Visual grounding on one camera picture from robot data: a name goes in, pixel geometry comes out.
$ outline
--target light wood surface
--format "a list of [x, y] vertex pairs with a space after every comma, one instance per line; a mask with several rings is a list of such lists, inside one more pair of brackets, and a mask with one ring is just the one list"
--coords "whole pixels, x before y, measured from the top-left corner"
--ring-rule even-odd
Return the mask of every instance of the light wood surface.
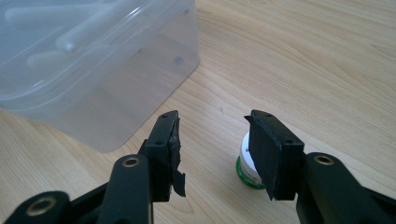
[[298, 223], [295, 202], [245, 186], [235, 161], [248, 122], [276, 115], [305, 152], [338, 157], [396, 198], [396, 1], [197, 0], [201, 63], [121, 148], [99, 153], [51, 127], [0, 113], [0, 221], [27, 198], [71, 199], [107, 182], [161, 113], [177, 109], [187, 197], [156, 223]]

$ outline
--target clear plastic container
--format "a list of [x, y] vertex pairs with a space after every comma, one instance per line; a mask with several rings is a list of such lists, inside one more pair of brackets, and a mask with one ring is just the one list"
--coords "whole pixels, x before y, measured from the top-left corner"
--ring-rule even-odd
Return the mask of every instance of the clear plastic container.
[[6, 0], [0, 27], [0, 108], [100, 151], [199, 62], [193, 0]]

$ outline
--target transparent lid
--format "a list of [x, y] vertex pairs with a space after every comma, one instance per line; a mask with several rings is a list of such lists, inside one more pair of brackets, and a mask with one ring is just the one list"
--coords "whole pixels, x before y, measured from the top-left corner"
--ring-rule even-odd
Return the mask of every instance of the transparent lid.
[[0, 0], [0, 107], [69, 90], [175, 2]]

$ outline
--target wood grain surface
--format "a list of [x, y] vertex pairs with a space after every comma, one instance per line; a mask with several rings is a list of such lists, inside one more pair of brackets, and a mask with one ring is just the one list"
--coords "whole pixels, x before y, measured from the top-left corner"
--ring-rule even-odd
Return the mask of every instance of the wood grain surface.
[[251, 109], [270, 112], [360, 181], [396, 198], [396, 1], [197, 0], [201, 62], [122, 147], [99, 153], [38, 121], [0, 113], [0, 221], [27, 198], [71, 199], [107, 182], [169, 110], [181, 117], [186, 198], [156, 223], [299, 223], [295, 202], [245, 186], [235, 161]]

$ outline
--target wooden table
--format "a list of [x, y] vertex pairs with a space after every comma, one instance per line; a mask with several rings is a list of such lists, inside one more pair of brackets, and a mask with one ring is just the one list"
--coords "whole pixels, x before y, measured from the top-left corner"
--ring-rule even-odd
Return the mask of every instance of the wooden table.
[[295, 202], [245, 186], [235, 161], [260, 109], [396, 198], [394, 0], [197, 0], [201, 63], [121, 148], [99, 153], [37, 121], [0, 113], [0, 221], [27, 198], [71, 199], [107, 182], [161, 113], [181, 117], [187, 198], [155, 204], [156, 223], [298, 223]]

